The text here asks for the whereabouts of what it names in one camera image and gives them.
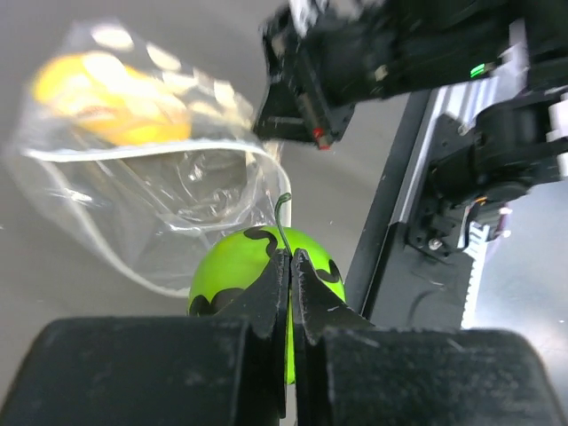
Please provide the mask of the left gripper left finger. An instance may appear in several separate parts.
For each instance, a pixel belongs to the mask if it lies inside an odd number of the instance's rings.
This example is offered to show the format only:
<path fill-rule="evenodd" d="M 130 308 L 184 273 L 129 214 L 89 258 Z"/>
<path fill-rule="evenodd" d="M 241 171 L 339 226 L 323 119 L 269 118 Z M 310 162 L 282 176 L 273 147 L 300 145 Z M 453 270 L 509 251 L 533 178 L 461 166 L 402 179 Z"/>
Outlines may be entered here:
<path fill-rule="evenodd" d="M 57 319 L 32 342 L 4 425 L 276 425 L 286 414 L 289 257 L 212 316 Z"/>

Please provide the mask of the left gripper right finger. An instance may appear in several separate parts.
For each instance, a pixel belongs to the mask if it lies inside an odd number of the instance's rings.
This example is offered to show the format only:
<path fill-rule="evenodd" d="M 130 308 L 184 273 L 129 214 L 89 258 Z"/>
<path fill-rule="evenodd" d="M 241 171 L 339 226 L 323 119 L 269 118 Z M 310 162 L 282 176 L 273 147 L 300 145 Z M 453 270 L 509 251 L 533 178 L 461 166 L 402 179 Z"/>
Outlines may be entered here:
<path fill-rule="evenodd" d="M 317 276 L 290 264 L 300 425 L 564 425 L 536 350 L 494 329 L 374 327 Z"/>

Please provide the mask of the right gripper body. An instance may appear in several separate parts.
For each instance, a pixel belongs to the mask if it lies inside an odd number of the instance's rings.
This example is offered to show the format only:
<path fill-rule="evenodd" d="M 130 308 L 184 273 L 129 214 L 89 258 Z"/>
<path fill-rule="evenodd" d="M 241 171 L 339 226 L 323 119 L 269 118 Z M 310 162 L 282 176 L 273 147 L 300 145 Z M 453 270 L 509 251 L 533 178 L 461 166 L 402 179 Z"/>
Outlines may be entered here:
<path fill-rule="evenodd" d="M 288 1 L 262 28 L 267 88 L 253 131 L 327 149 L 359 102 L 399 92 L 398 9 L 393 1 L 342 15 L 328 1 Z"/>

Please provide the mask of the polka dot zip bag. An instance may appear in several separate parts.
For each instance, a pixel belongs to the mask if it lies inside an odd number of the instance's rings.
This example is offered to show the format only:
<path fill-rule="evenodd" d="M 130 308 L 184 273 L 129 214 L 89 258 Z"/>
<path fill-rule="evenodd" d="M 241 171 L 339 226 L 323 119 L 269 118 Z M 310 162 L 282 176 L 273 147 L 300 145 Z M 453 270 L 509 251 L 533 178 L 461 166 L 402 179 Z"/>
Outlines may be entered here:
<path fill-rule="evenodd" d="M 150 75 L 185 104 L 188 138 L 114 146 L 36 101 L 48 61 L 103 51 Z M 253 107 L 214 78 L 117 20 L 82 21 L 33 75 L 7 146 L 8 170 L 38 212 L 123 276 L 185 297 L 198 263 L 226 235 L 270 225 L 291 189 L 278 142 L 252 131 Z"/>

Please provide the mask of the fake yellow lemon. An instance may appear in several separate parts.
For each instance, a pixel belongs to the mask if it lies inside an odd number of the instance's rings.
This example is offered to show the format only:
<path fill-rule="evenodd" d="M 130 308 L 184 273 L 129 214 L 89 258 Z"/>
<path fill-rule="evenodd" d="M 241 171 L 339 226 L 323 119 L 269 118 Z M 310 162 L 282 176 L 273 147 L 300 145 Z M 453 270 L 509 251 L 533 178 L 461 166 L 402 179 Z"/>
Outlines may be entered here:
<path fill-rule="evenodd" d="M 59 56 L 31 83 L 33 98 L 114 146 L 183 140 L 192 125 L 165 83 L 103 51 Z"/>

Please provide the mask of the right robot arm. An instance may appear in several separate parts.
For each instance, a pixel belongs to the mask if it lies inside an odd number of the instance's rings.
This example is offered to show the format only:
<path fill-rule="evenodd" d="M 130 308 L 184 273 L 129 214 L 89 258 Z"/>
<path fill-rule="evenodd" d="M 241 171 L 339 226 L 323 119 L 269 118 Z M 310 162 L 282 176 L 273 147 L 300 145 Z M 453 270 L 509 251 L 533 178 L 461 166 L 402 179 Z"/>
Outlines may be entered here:
<path fill-rule="evenodd" d="M 559 1 L 383 1 L 351 18 L 292 1 L 263 29 L 261 139 L 339 141 L 357 104 L 431 91 L 407 242 L 444 262 L 473 224 L 497 238 L 505 206 L 564 176 L 567 34 Z"/>

